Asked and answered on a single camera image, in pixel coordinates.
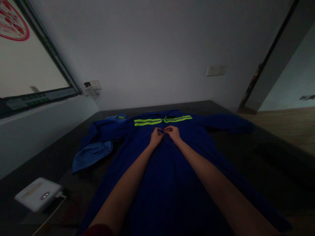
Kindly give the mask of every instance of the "wooden floor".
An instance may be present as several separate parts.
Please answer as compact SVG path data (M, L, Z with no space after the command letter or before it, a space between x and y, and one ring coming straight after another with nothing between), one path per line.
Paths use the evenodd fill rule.
M315 156L315 107L238 115Z

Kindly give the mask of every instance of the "hand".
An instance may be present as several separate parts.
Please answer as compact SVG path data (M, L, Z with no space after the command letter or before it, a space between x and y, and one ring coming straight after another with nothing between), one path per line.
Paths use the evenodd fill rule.
M181 141L179 130L175 126L168 126L164 129L164 133L168 134L174 143Z
M164 134L162 134L159 130L162 131L161 128L155 127L153 133L151 134L151 141L149 146L156 148L162 141Z

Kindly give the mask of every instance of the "sleeve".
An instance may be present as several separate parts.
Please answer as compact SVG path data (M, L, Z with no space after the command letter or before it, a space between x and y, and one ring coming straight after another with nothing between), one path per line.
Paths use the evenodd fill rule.
M93 122L89 129L89 135L81 141L81 149L91 142L104 142L108 140L121 139L135 128L134 120L127 119L123 122L113 120L101 120Z
M197 123L209 128L223 129L230 133L252 133L255 126L237 116L230 114L214 114L211 116L192 115Z
M82 236L113 236L113 232L107 225L98 224L88 228Z

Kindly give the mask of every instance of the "reflective stripe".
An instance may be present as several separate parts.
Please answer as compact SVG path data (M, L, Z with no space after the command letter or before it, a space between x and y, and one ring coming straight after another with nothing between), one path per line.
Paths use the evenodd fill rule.
M176 118L166 118L164 119L146 119L146 120L135 120L135 126L145 126L145 125L156 125L164 121L165 123L169 122L179 122L184 120L190 120L192 119L191 116L182 116L182 117L176 117Z
M165 117L163 121L164 121L165 123L169 123L169 122L179 122L179 121L190 120L190 119L192 119L191 116L182 116L182 117L170 118L170 119L167 119L167 118Z
M135 120L135 122L147 122L147 121L160 121L163 119L146 119L146 120Z
M182 116L182 117L176 117L176 118L164 118L165 121L168 121L168 120L180 120L180 119L183 119L183 118L192 118L191 116Z
M156 119L156 121L138 121L135 120L135 126L155 125L161 123L162 119Z

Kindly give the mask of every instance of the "forearm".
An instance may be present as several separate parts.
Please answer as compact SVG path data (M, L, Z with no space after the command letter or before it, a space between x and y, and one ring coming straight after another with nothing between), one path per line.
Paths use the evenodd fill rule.
M235 235L276 235L278 231L211 162L185 142L174 142L220 209Z
M111 191L90 226L106 224L113 231L114 235L119 234L125 215L137 193L144 171L154 149L155 147L149 145L127 169Z

